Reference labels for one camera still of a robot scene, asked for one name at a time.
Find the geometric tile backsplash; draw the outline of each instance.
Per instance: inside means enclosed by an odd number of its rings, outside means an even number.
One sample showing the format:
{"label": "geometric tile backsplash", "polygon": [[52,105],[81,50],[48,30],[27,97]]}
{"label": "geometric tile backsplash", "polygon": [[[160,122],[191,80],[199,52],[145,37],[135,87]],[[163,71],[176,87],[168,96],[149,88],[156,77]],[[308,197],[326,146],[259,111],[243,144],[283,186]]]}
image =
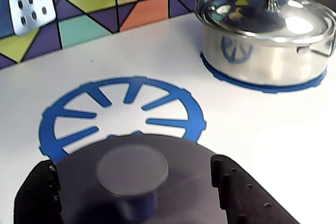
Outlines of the geometric tile backsplash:
{"label": "geometric tile backsplash", "polygon": [[0,68],[106,35],[190,13],[195,0],[53,0],[56,20],[14,35],[8,0],[0,0]]}

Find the green triangle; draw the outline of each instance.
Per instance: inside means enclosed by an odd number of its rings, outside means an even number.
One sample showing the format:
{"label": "green triangle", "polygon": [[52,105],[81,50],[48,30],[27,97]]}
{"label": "green triangle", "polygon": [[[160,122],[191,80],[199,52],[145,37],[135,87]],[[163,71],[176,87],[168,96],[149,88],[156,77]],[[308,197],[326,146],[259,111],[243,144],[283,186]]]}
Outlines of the green triangle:
{"label": "green triangle", "polygon": [[237,0],[235,5],[246,6],[248,2],[246,0]]}
{"label": "green triangle", "polygon": [[58,26],[63,48],[111,34],[86,15],[62,20]]}

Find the blue burner decal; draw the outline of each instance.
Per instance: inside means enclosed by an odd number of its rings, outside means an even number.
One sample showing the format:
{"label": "blue burner decal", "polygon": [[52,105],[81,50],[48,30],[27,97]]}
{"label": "blue burner decal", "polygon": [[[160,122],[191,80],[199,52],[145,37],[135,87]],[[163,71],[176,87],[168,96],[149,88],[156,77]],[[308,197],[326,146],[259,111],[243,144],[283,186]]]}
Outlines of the blue burner decal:
{"label": "blue burner decal", "polygon": [[201,135],[201,132],[206,128],[206,122],[204,121],[202,110],[187,90],[180,89],[179,87],[169,84],[167,82],[148,79],[146,77],[113,78],[83,84],[79,88],[65,94],[64,96],[59,98],[52,106],[47,108],[43,113],[43,118],[39,127],[40,151],[44,155],[49,156],[56,163],[68,155],[68,153],[63,150],[63,147],[78,140],[81,140],[82,138],[87,137],[91,134],[97,133],[99,131],[99,126],[93,125],[87,129],[83,129],[80,132],[76,132],[72,135],[56,139],[54,131],[55,121],[57,117],[94,119],[97,116],[97,114],[94,112],[69,110],[65,109],[64,107],[71,100],[83,93],[88,94],[103,108],[112,106],[113,101],[111,102],[100,91],[100,88],[116,84],[129,85],[128,91],[124,97],[124,104],[133,103],[140,91],[140,88],[143,85],[149,85],[165,90],[169,94],[165,97],[159,98],[153,102],[144,105],[142,107],[142,110],[148,111],[174,100],[179,100],[187,111],[187,120],[148,118],[146,121],[147,124],[185,128],[185,134],[183,138],[193,142],[197,142],[198,138]]}
{"label": "blue burner decal", "polygon": [[308,81],[306,83],[302,83],[299,85],[293,85],[293,86],[269,86],[269,85],[257,85],[257,84],[252,84],[248,82],[243,82],[239,81],[237,79],[233,79],[226,74],[219,72],[215,68],[213,68],[209,62],[205,59],[203,53],[201,52],[201,59],[204,63],[204,66],[213,74],[215,78],[217,78],[220,81],[226,81],[228,83],[231,83],[233,85],[237,85],[242,88],[247,88],[247,89],[253,89],[253,90],[258,90],[262,91],[264,93],[278,93],[278,92],[291,92],[291,91],[298,91],[298,90],[303,90],[311,87],[317,87],[320,85],[321,81],[327,74],[327,69],[318,77],[315,79]]}
{"label": "blue burner decal", "polygon": [[[241,64],[247,61],[251,57],[252,51],[253,51],[252,45],[249,46],[248,50],[245,50],[242,44],[239,44],[236,41],[233,41],[232,39],[225,38],[225,37],[222,38],[221,47],[222,47],[222,52],[223,52],[225,59],[227,59],[228,62],[235,63],[235,64]],[[227,51],[227,49],[230,49],[230,48],[231,49],[233,48],[233,51],[231,54],[229,54]],[[242,55],[241,58],[236,57],[237,50],[241,52],[241,55]]]}

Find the toy kitchen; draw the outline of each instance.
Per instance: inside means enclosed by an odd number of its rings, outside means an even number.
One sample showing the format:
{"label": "toy kitchen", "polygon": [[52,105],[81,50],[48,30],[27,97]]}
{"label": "toy kitchen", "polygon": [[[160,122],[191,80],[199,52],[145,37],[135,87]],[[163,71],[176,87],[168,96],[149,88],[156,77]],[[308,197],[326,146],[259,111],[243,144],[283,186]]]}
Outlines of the toy kitchen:
{"label": "toy kitchen", "polygon": [[0,224],[336,223],[334,0],[0,0]]}

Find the orange triangle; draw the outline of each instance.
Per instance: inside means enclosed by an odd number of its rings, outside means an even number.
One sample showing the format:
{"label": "orange triangle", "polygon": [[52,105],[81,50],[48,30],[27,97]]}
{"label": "orange triangle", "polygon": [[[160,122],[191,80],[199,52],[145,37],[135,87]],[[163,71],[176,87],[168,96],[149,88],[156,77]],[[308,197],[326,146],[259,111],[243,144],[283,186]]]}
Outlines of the orange triangle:
{"label": "orange triangle", "polygon": [[168,0],[139,1],[120,27],[125,31],[168,18]]}

